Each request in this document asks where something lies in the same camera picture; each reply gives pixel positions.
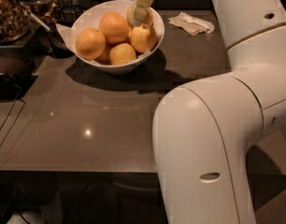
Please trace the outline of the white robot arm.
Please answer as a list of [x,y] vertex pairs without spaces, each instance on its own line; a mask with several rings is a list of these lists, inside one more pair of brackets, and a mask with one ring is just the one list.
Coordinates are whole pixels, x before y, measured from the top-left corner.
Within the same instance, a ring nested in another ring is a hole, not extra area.
[[286,123],[286,10],[280,0],[212,0],[230,72],[169,92],[152,126],[169,224],[256,224],[251,146]]

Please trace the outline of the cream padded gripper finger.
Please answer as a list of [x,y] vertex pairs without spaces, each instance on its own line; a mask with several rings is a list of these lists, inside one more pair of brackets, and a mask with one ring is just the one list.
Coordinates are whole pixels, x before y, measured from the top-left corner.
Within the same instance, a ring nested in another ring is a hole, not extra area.
[[130,13],[130,23],[139,26],[144,22],[148,14],[148,9],[154,0],[133,0]]

